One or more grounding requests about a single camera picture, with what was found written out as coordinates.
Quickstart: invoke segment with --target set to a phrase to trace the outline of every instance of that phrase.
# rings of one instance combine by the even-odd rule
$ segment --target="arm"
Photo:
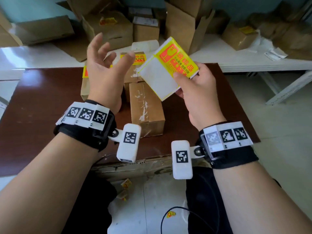
[[[116,53],[106,57],[109,44],[101,43],[99,34],[88,47],[89,99],[116,113],[135,57],[129,53],[109,68]],[[0,233],[61,233],[97,153],[63,133],[54,137],[0,192]]]
[[[199,75],[192,80],[178,73],[174,79],[181,86],[177,94],[184,98],[190,121],[200,131],[226,119],[215,78],[204,64],[197,65]],[[234,234],[312,233],[311,220],[258,162],[213,173]]]

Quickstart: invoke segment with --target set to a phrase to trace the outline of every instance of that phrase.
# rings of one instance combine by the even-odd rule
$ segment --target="person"
[[[116,53],[107,56],[102,35],[90,43],[89,99],[117,113],[123,78],[135,59],[128,53],[110,68]],[[192,80],[175,73],[177,92],[200,131],[225,122],[209,68],[198,63]],[[107,206],[115,197],[110,184],[90,174],[98,150],[62,132],[0,193],[0,233],[106,232],[111,217]],[[311,220],[297,207],[258,161],[226,169],[194,168],[187,181],[189,233],[312,233]],[[200,228],[190,225],[197,222]]]

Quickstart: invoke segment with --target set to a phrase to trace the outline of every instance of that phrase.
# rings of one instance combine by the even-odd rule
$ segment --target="person's left arm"
[[[124,75],[135,55],[131,52],[109,68],[116,53],[106,56],[109,44],[101,45],[99,34],[87,51],[88,99],[116,113],[121,106]],[[61,233],[97,153],[58,133],[0,192],[0,233]]]

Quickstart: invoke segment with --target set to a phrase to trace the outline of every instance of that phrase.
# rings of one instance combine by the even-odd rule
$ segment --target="fingernail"
[[[135,52],[134,52],[134,51],[128,52],[128,54],[129,54],[131,57],[135,57]]]

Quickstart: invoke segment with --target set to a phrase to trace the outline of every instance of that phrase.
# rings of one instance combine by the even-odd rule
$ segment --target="hand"
[[[184,99],[190,121],[200,131],[226,119],[219,106],[216,79],[205,64],[196,64],[199,67],[198,75],[190,80],[175,72],[174,80],[181,86],[176,94]]]
[[[129,52],[110,68],[116,53],[107,55],[110,44],[102,45],[102,33],[94,37],[87,50],[87,71],[90,82],[88,99],[109,108],[114,114],[121,107],[121,93],[124,76],[135,60],[135,53]]]

